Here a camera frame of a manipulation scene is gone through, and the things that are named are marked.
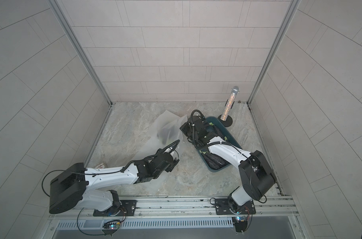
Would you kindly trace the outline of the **teal plastic bin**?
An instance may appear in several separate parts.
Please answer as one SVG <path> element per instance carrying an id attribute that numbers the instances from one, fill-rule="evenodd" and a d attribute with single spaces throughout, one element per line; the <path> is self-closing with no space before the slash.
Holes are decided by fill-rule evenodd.
<path id="1" fill-rule="evenodd" d="M 206 117 L 205 120 L 213 126 L 218 136 L 205 146 L 197 146 L 197 150 L 211 172 L 218 172 L 229 165 L 237 166 L 246 159 L 244 150 L 217 118 Z"/>

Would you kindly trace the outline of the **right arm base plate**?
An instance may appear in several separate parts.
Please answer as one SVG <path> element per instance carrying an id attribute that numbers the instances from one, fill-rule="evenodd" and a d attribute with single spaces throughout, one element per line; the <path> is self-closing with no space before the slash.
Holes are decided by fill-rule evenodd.
<path id="1" fill-rule="evenodd" d="M 255 206 L 252 200 L 242 206 L 228 198 L 210 198 L 210 204 L 215 207 L 217 215 L 254 215 Z"/>

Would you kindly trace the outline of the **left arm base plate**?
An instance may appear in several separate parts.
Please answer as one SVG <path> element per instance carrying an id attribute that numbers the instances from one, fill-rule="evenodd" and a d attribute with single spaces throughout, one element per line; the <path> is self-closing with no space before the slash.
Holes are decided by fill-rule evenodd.
<path id="1" fill-rule="evenodd" d="M 137 200 L 121 200 L 117 205 L 100 212 L 94 210 L 93 217 L 126 217 L 133 216 L 136 210 Z"/>

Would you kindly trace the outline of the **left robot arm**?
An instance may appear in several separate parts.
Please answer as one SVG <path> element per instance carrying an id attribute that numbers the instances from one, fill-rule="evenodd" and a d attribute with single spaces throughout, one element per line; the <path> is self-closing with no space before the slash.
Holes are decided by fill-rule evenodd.
<path id="1" fill-rule="evenodd" d="M 178 141 L 156 154 L 132 160 L 123 167 L 86 168 L 76 163 L 50 182 L 49 213 L 61 214 L 74 208 L 93 209 L 95 216 L 114 216 L 123 211 L 115 190 L 105 187 L 139 184 L 157 179 L 162 172 L 171 172 L 179 163 Z"/>

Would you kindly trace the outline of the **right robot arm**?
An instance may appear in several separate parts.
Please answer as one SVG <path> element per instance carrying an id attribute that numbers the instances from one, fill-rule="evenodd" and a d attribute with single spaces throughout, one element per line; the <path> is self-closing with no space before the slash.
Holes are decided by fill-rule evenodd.
<path id="1" fill-rule="evenodd" d="M 201 111 L 194 110 L 180 130 L 210 169 L 221 170 L 229 164 L 237 168 L 241 186 L 228 196 L 228 205 L 239 212 L 247 202 L 261 201 L 276 183 L 276 176 L 262 152 L 237 147 L 232 135 L 221 128 L 221 122 L 209 122 Z"/>

